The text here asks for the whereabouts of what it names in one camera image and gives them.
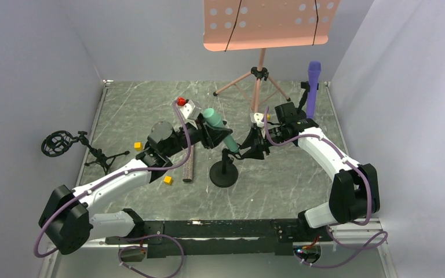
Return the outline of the mint green microphone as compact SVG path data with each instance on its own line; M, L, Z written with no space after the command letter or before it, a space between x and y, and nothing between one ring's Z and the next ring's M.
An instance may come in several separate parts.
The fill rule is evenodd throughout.
M202 115L205 121L211 127L216 127L218 131L222 131L223 129L225 129L225 131L229 131L229 129L226 128L225 124L223 123L222 116L215 109L206 108ZM222 140L231 152L236 153L239 151L238 144L230 134L225 135Z

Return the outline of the purple microphone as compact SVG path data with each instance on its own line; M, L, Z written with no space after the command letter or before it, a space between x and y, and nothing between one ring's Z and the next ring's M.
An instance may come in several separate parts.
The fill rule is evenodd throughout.
M311 61L308 66L308 83L309 93L307 97L307 110L306 114L309 118L313 118L315 113L316 96L318 91L319 77L321 73L320 61Z

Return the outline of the black round-base mic stand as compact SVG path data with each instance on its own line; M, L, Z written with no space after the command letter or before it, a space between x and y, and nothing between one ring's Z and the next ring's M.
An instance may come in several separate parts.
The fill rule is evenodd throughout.
M221 152L221 160L215 162L209 170L211 182L220 188L229 188L236 184L239 172L234 165L235 160L239 160L239 154L224 148Z
M298 104L297 113L300 114L301 112L303 112L305 115L307 115L307 113L305 112L303 107L307 103L308 94L311 91L311 86L308 81L301 82L300 86L304 91L303 91L303 94L302 94L299 104Z

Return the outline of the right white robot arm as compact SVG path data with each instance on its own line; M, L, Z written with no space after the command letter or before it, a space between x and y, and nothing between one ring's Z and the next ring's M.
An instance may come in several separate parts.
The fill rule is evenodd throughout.
M269 147L294 144L308 153L332 181L328 200L299 213L305 229L354 223L367 225L380 209L378 175L371 164L359 163L339 149L305 112L293 102L275 108L278 122L268 123L267 114L252 112L250 133L240 145L242 159L264 159Z

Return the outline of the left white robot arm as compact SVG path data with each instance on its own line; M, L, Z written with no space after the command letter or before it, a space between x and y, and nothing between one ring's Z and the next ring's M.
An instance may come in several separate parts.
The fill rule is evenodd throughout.
M75 189L65 185L54 189L39 219L39 235L46 235L63 255L75 252L89 240L103 237L138 240L145 235L144 220L129 208L104 214L106 205L175 169L171 156L190 150L198 142L205 148L215 148L232 132L205 121L196 125L187 123L178 130L169 122L158 122L147 137L144 150L125 166Z

